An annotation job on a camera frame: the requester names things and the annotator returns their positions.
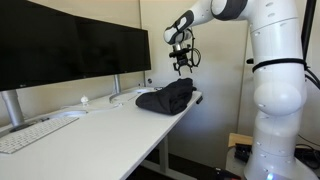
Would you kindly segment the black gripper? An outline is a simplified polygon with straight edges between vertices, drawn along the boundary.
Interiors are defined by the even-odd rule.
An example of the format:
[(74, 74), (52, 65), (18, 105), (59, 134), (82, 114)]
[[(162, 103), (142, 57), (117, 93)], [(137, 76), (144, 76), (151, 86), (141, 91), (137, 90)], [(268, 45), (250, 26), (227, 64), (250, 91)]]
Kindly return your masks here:
[(193, 73), (193, 65), (190, 64), (190, 59), (187, 58), (187, 54), (190, 52), (190, 49), (184, 48), (181, 50), (174, 50), (169, 54), (170, 58), (175, 58), (176, 62), (173, 63), (174, 71), (178, 72), (178, 75), (181, 76), (180, 67), (188, 66), (190, 73)]

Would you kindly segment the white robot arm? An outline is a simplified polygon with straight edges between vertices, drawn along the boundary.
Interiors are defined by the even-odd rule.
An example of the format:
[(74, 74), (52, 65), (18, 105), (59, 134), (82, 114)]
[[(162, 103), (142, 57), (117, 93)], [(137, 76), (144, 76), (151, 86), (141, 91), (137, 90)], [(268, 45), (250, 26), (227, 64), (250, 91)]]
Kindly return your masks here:
[(295, 0), (198, 0), (165, 29), (164, 40), (176, 46), (189, 28), (212, 19), (249, 23), (258, 112), (246, 180), (318, 180), (294, 156), (307, 99)]

